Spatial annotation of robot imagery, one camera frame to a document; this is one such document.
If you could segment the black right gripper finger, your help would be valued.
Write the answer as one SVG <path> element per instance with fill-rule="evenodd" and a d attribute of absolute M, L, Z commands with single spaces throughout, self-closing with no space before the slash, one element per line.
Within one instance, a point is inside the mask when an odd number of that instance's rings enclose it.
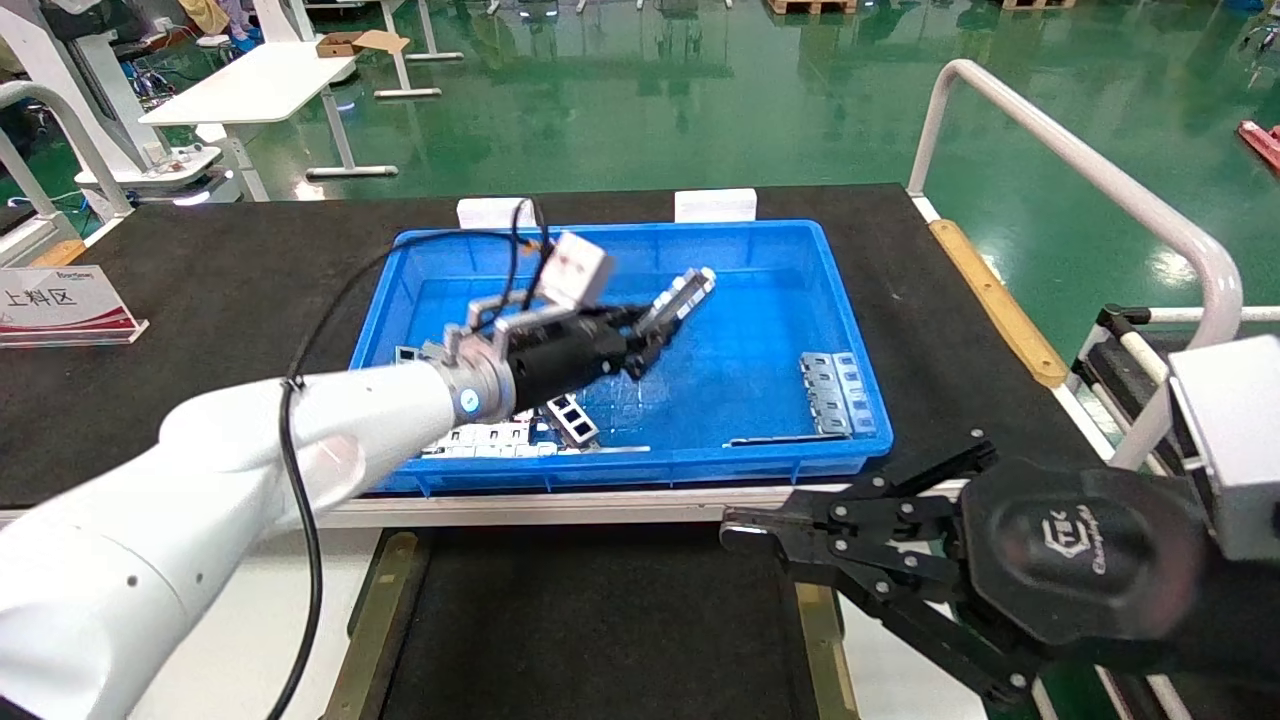
<path fill-rule="evenodd" d="M 995 443 L 980 439 L 914 473 L 884 469 L 852 477 L 838 489 L 795 489 L 777 509 L 730 507 L 722 518 L 722 546 L 774 551 L 786 537 L 850 544 L 936 541 L 954 530 L 961 511 L 959 498 L 933 489 L 974 479 L 997 459 Z"/>
<path fill-rule="evenodd" d="M 790 555 L 792 579 L 826 585 L 920 656 L 998 706 L 1030 701 L 1034 667 L 945 616 L 956 566 L 896 548 L 809 548 Z"/>

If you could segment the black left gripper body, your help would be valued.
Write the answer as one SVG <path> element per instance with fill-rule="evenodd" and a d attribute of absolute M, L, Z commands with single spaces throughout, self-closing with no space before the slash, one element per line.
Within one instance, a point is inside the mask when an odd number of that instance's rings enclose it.
<path fill-rule="evenodd" d="M 604 320 L 561 320 L 507 334 L 516 411 L 589 387 L 621 372 L 634 333 Z"/>

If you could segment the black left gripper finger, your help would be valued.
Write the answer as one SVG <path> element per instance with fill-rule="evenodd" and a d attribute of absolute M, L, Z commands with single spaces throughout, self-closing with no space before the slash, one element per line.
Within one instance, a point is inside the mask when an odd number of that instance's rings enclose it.
<path fill-rule="evenodd" d="M 652 304 L 612 304 L 600 307 L 600 320 L 620 334 L 646 336 L 658 332 L 664 320 Z"/>
<path fill-rule="evenodd" d="M 643 379 L 671 342 L 669 331 L 646 331 L 626 340 L 625 372 L 631 379 Z"/>

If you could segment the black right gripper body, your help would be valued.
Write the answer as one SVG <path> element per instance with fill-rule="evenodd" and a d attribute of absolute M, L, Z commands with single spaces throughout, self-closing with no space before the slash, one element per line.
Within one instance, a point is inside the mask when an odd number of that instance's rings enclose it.
<path fill-rule="evenodd" d="M 1161 641 L 1211 555 L 1188 489 L 1116 468 L 1000 462 L 966 484 L 960 512 L 972 588 L 1050 647 Z"/>

